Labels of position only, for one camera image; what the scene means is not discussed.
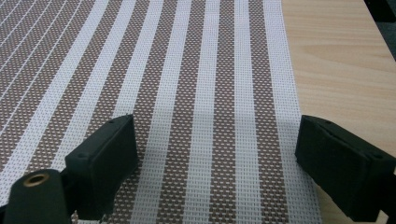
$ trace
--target striped placemat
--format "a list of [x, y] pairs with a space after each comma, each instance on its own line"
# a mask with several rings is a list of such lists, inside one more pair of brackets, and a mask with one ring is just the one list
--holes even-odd
[[133, 113], [108, 223], [321, 222], [280, 0], [4, 0], [0, 22], [1, 204]]

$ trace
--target placemat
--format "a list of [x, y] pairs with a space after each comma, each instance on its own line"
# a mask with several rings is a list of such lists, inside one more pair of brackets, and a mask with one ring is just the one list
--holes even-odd
[[321, 222], [280, 0], [5, 0], [0, 21], [1, 204], [133, 113], [107, 223]]

